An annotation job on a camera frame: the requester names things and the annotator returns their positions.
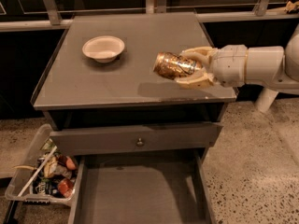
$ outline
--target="small object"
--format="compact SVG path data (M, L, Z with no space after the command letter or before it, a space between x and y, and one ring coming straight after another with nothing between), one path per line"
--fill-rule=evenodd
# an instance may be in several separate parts
M203 66L195 60L170 52L159 52L153 71L161 77L175 79L188 77L202 68Z
M57 195L59 191L52 185L49 179L42 179L35 188L37 194Z
M82 48L85 56L99 63L111 63L124 50L124 43L114 36L98 36L86 42Z
M58 185L57 189L65 198L69 198L73 193L74 184L68 178L64 178Z
M53 150L50 152L50 154L45 158L45 160L40 164L40 166L36 169L35 173L32 175L32 177L28 180L28 182L25 184L25 186L22 188L22 190L19 192L18 197L21 197L23 193L28 189L30 184L36 179L36 176L38 173L43 169L49 158L53 155L53 153L56 151L57 147L55 146Z
M72 159L71 157L66 156L66 162L65 162L66 168L68 170L77 170L78 164L75 159Z
M37 168L41 165L41 163L43 163L43 161L45 160L45 157L39 157L37 159ZM40 170L38 177L43 178L44 177L44 169Z
M76 182L76 178L75 178L75 177L72 177L72 178L70 179L70 181L71 181L73 184L75 184L75 182Z
M143 146L144 146L144 142L143 142L143 140L142 140L141 138L138 138L138 141L137 141L136 145L137 145L138 147L143 147Z
M59 164L61 164L62 166L66 166L67 157L65 155L58 154L56 155L56 158Z
M47 139L41 150L52 150L55 147L53 140Z
M288 14L298 13L299 12L299 2L292 3L289 1L285 8Z
M48 162L44 169L46 178L53 178L56 175L62 175L66 178L72 177L72 171L60 165L58 162Z
M16 169L28 169L28 170L31 170L31 171L34 171L34 170L37 169L34 166L29 166L29 165L17 165L17 166L14 166L13 168L16 168Z

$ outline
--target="drawer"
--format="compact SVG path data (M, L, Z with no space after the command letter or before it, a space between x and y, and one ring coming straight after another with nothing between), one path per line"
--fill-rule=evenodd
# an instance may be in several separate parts
M18 170L7 188L6 197L8 200L21 201L22 203L62 204L64 207L59 207L64 209L63 212L59 212L61 214L57 213L58 209L54 205L45 206L43 210L49 215L58 215L64 220L64 223L68 219L69 224L99 223L100 220L101 223L106 224L214 223L212 210L210 210L204 192L206 183L200 174L198 149L195 151L192 147L204 147L210 145L210 142L215 142L221 126L201 123L196 125L185 124L183 127L181 125L160 125L158 127L159 129L157 127L155 129L159 130L157 140L162 140L160 144L164 143L164 138L167 138L168 135L176 133L177 136L164 143L170 146L168 149L175 147L170 141L176 144L180 142L189 144L189 149L182 149L183 145L181 144L178 146L180 150L81 156L74 192L68 199L30 194L29 190L19 197L18 193L30 179L32 173ZM128 138L132 138L133 134L147 133L150 129L149 127L139 127L139 129L135 129L135 133L132 133L131 128L136 127L122 127L121 129L122 133L128 133ZM110 128L88 130L90 136L95 135L95 139L99 137L100 133L108 133L108 137L115 137L120 133L120 131L112 131L113 129ZM180 141L181 132L185 132L184 135L187 137L196 134L196 132L203 133L194 135L195 138L202 138L196 145L192 145L192 139L189 139L189 143L184 142L184 139ZM49 125L40 127L28 147L28 153L22 162L23 164L36 164L36 159L42 152L40 148L51 134L55 134L55 132ZM125 139L118 139L120 144L123 143L122 141ZM156 146L153 143L150 144L152 144L151 148L153 149L161 148L159 147L160 144ZM69 216L63 215L66 206L70 207L66 210ZM27 212L32 212L30 206L26 205L26 208L28 208L26 209Z
M215 223L193 150L85 156L73 223Z
M65 155L90 155L210 147L221 132L215 123L180 123L69 129L50 138Z
M49 110L55 130L157 123L219 122L225 103Z

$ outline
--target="open drawer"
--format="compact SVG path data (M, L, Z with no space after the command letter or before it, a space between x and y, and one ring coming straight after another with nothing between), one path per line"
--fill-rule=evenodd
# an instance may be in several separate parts
M211 223L194 152L85 156L68 223Z
M196 127L207 131L201 134L206 138L211 137L208 134L211 127L216 130L218 127L202 125ZM35 165L40 148L52 133L49 125L41 126L21 164ZM169 134L166 132L162 136L161 133L160 144ZM80 156L73 195L68 199L32 194L29 190L19 197L18 193L32 173L18 170L7 188L6 197L22 203L70 206L68 223L213 223L204 192L205 182L199 172L199 152L203 153L206 145L215 142L216 138L203 139L197 143L202 145L181 146L176 150L144 149L142 152ZM54 205L47 206L47 213L54 211L57 215L57 207L51 208L52 206Z

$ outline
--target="black wall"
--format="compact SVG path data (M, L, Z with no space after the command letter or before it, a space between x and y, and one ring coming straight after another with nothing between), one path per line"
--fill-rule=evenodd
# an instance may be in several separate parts
M41 115L31 95L63 32L0 33L0 119Z

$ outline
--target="terrazzo floor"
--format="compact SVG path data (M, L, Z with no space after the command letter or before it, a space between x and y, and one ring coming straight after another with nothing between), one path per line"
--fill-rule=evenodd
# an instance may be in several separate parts
M252 102L228 105L224 128L203 163L216 223L299 224L298 110L299 98L276 100L266 114L258 112ZM45 122L0 120L1 178L13 175L11 167L19 164ZM4 191L0 189L0 221L8 207ZM23 208L19 223L67 222L65 207Z

